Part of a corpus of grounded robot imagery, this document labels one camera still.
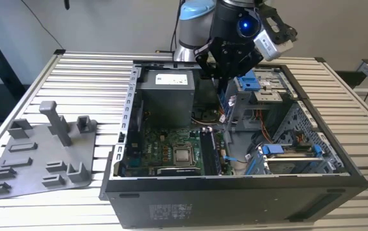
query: blue latch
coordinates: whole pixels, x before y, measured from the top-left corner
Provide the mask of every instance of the blue latch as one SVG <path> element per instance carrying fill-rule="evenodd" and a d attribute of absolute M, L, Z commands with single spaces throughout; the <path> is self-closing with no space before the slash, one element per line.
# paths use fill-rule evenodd
<path fill-rule="evenodd" d="M 317 157 L 323 156 L 325 151 L 323 151 L 323 148 L 318 144 L 314 145 L 314 151 L 315 151 Z"/>
<path fill-rule="evenodd" d="M 257 79 L 255 73 L 250 70 L 246 76 L 238 78 L 242 89 L 246 91 L 259 91 L 262 89 L 261 82 Z"/>
<path fill-rule="evenodd" d="M 263 154 L 285 154 L 285 149 L 281 144 L 265 144 L 263 145 Z"/>
<path fill-rule="evenodd" d="M 238 159 L 237 158 L 234 158 L 234 157 L 230 157 L 230 156 L 225 156 L 225 160 L 230 160 L 230 161 L 238 161 Z"/>

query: slatted table surface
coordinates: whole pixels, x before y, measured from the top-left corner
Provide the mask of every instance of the slatted table surface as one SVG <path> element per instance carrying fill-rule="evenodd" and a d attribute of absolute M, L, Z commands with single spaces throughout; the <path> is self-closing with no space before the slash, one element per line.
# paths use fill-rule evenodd
<path fill-rule="evenodd" d="M 26 118 L 47 123 L 38 107 L 55 100 L 67 121 L 90 115 L 99 122 L 94 153 L 94 181 L 86 189 L 47 192 L 0 200 L 0 230 L 122 230 L 113 207 L 98 198 L 106 158 L 118 137 L 118 126 L 133 60 L 171 60 L 170 54 L 67 52 L 55 55 L 35 80 L 7 122 L 0 127 L 0 155 L 10 139 L 9 121 Z M 289 65 L 345 149 L 368 179 L 368 106 L 326 63 L 314 58 L 281 58 Z M 368 190 L 315 224 L 177 228 L 175 230 L 368 230 Z"/>

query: white sticker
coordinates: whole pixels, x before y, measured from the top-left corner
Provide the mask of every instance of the white sticker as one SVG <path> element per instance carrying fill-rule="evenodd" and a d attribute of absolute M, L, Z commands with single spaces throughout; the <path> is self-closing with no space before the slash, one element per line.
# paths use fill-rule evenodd
<path fill-rule="evenodd" d="M 157 84 L 189 85 L 189 78 L 187 78 L 187 75 L 158 74 Z"/>
<path fill-rule="evenodd" d="M 225 121 L 226 121 L 226 115 L 222 115 L 221 122 L 225 123 Z"/>

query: motherboard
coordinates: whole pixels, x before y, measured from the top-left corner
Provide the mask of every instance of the motherboard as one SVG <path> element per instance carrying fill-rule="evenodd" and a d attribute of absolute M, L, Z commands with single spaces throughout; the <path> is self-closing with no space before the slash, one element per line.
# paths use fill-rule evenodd
<path fill-rule="evenodd" d="M 161 129 L 145 127 L 141 155 L 127 159 L 129 177 L 205 176 L 206 168 L 218 174 L 231 174 L 225 162 L 227 153 L 222 131 L 213 134 L 211 143 L 201 139 L 201 128 Z"/>

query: gray tray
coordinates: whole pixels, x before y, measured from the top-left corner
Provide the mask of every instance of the gray tray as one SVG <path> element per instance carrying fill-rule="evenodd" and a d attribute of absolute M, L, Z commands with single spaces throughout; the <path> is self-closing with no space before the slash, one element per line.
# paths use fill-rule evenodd
<path fill-rule="evenodd" d="M 51 124 L 33 127 L 26 119 L 11 123 L 0 158 L 0 199 L 91 184 L 97 121 L 79 116 L 67 123 L 55 108 L 54 101 L 42 102 L 41 113 Z"/>

